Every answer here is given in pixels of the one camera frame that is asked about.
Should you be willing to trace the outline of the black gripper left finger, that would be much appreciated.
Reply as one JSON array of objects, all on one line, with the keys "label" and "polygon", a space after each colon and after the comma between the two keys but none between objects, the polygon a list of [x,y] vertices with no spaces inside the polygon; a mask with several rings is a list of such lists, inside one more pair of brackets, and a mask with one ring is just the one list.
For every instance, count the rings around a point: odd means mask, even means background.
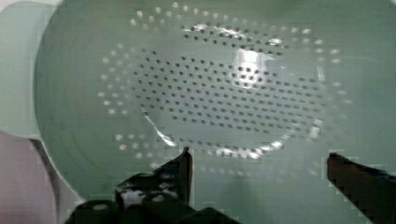
[{"label": "black gripper left finger", "polygon": [[240,224],[220,211],[190,207],[192,155],[187,147],[150,173],[115,187],[115,199],[77,206],[64,224]]}]

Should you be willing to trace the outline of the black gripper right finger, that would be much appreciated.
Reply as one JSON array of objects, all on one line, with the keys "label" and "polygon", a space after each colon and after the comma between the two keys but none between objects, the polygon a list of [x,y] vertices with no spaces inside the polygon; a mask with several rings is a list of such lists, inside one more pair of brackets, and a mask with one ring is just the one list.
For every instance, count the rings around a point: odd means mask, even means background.
[{"label": "black gripper right finger", "polygon": [[327,178],[374,224],[395,224],[395,176],[331,153]]}]

